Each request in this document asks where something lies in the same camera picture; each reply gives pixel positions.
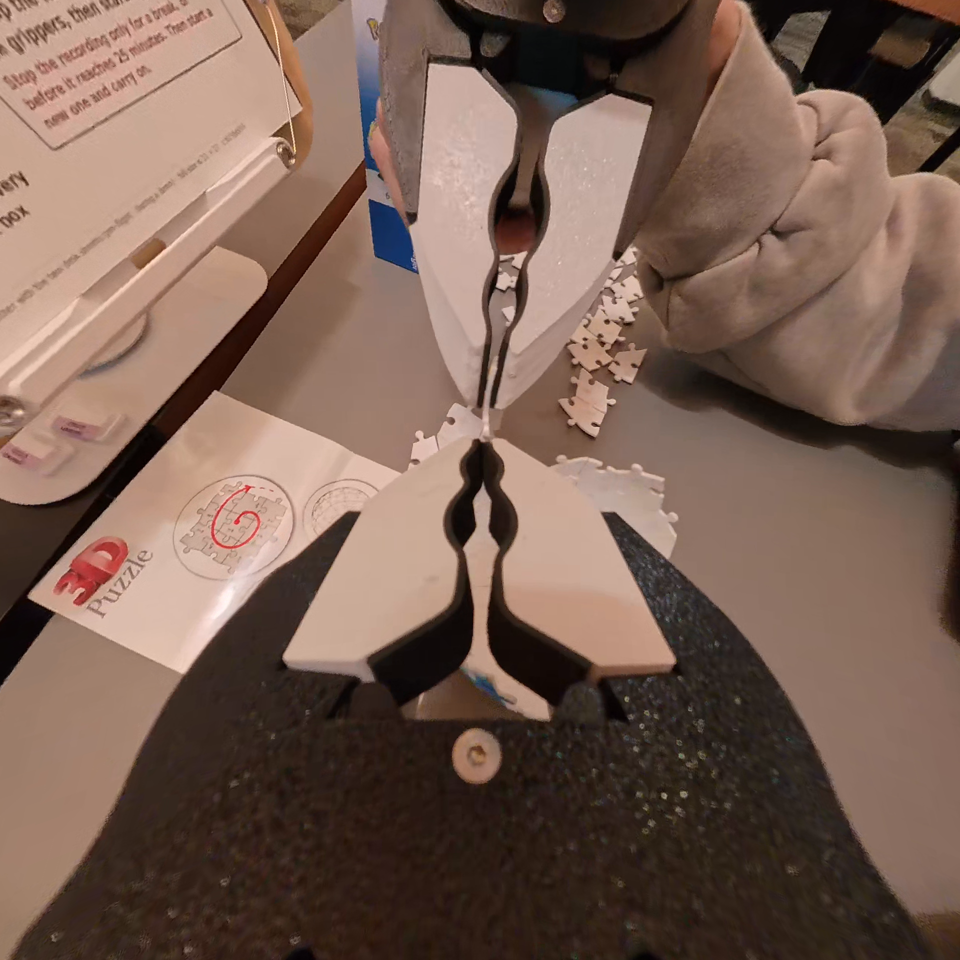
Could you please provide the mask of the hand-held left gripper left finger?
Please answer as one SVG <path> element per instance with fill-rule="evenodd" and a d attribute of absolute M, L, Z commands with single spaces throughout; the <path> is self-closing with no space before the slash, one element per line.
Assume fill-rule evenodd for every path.
<path fill-rule="evenodd" d="M 474 641 L 464 551 L 482 442 L 460 439 L 357 515 L 283 654 L 291 670 L 352 677 L 404 706 L 456 672 Z"/>

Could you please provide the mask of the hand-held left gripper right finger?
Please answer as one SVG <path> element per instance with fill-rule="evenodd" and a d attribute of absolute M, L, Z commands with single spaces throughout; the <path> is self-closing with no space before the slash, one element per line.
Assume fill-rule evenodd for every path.
<path fill-rule="evenodd" d="M 579 685 L 669 675 L 676 656 L 600 510 L 505 439 L 482 442 L 497 544 L 490 653 L 551 706 Z"/>

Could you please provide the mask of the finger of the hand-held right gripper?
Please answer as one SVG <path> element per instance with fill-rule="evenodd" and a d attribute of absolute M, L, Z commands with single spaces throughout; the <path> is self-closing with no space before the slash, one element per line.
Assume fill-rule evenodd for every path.
<path fill-rule="evenodd" d="M 471 406 L 482 402 L 490 363 L 495 212 L 518 153 L 518 114 L 489 75 L 431 63 L 411 237 L 440 355 Z"/>
<path fill-rule="evenodd" d="M 618 235 L 652 114 L 606 93 L 558 115 L 537 173 L 544 220 L 521 270 L 521 301 L 500 350 L 490 405 L 504 410 L 570 341 L 619 257 Z"/>

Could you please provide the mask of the assembled white puzzle ball section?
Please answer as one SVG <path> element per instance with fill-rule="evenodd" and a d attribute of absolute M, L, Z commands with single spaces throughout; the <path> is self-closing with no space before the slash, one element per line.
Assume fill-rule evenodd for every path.
<path fill-rule="evenodd" d="M 408 469 L 463 438 L 477 439 L 482 419 L 460 403 L 450 406 L 433 436 L 421 430 L 414 434 Z M 664 509 L 665 478 L 651 474 L 638 464 L 626 469 L 606 465 L 591 457 L 555 457 L 551 469 L 569 480 L 601 513 L 614 513 L 667 560 L 677 543 L 678 515 Z"/>

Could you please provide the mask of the person's right forearm grey sleeve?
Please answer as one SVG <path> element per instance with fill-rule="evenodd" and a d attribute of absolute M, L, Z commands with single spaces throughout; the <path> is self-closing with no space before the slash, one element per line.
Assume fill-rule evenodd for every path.
<path fill-rule="evenodd" d="M 858 96 L 795 96 L 741 4 L 734 50 L 635 239 L 666 346 L 835 425 L 958 432 L 958 183 L 890 174 Z"/>

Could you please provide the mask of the blue puzzle box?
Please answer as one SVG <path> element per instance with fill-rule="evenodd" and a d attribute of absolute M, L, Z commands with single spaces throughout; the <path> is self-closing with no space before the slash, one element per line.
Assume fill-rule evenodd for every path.
<path fill-rule="evenodd" d="M 351 1 L 356 72 L 366 167 L 366 201 L 374 255 L 417 272 L 408 229 L 395 209 L 378 163 L 371 153 L 370 136 L 378 125 L 379 27 L 384 1 Z"/>

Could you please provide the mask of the pile of loose puzzle pieces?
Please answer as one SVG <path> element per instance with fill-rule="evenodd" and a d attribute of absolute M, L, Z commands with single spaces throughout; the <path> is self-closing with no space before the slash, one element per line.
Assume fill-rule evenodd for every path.
<path fill-rule="evenodd" d="M 625 343 L 622 326 L 633 322 L 637 308 L 631 306 L 628 299 L 604 298 L 593 314 L 584 313 L 577 323 L 566 316 L 549 330 L 532 333 L 526 329 L 526 320 L 535 313 L 527 309 L 521 290 L 526 280 L 522 270 L 526 258 L 526 252 L 498 257 L 494 289 L 514 294 L 514 302 L 501 307 L 506 328 L 497 360 L 493 395 L 496 413 L 492 423 L 497 430 L 503 411 L 540 380 L 553 363 L 552 354 L 557 354 L 568 361 L 567 384 L 575 388 L 570 395 L 558 399 L 558 406 L 569 426 L 578 426 L 586 435 L 596 437 L 609 407 L 615 405 L 616 400 L 610 397 L 605 382 L 595 381 L 594 374 L 617 368 L 615 379 L 633 380 L 642 361 L 642 350 L 633 344 L 618 354 L 612 354 L 611 349 Z"/>

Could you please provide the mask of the puzzle instruction leaflet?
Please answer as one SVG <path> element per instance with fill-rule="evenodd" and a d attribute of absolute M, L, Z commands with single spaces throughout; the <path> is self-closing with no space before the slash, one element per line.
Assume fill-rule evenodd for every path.
<path fill-rule="evenodd" d="M 30 599 L 186 674 L 266 577 L 397 475 L 215 392 Z"/>

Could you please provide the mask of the person's right hand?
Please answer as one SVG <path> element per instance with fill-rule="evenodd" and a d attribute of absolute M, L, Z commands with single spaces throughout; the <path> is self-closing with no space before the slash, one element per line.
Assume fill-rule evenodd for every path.
<path fill-rule="evenodd" d="M 716 84 L 738 43 L 742 21 L 742 4 L 720 1 L 711 24 L 706 47 L 706 84 L 703 102 L 709 102 Z"/>

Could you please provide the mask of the white document stand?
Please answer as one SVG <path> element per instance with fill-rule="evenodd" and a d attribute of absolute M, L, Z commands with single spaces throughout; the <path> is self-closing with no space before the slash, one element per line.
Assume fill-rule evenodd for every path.
<path fill-rule="evenodd" d="M 256 260 L 217 243 L 291 173 L 279 144 L 263 141 L 78 298 L 2 341 L 2 446 L 33 434 L 74 450 L 49 476 L 1 457 L 2 504 L 46 506 L 88 488 L 266 291 Z M 77 408 L 126 419 L 106 442 L 51 433 L 54 414 Z"/>

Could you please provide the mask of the small purple label holder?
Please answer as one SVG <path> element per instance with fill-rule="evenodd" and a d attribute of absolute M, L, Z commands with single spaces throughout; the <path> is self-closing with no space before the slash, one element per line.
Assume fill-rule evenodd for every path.
<path fill-rule="evenodd" d="M 41 435 L 20 435 L 2 445 L 1 457 L 18 469 L 49 476 L 60 470 L 73 456 L 70 444 Z"/>
<path fill-rule="evenodd" d="M 50 431 L 77 442 L 105 443 L 125 420 L 125 414 L 100 408 L 61 410 L 52 416 Z"/>

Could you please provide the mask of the printed task instruction sheet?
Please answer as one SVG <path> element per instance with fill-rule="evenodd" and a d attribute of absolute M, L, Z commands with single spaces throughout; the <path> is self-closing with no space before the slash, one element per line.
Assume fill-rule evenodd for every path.
<path fill-rule="evenodd" d="M 276 2 L 1 4 L 2 352 L 304 108 Z"/>

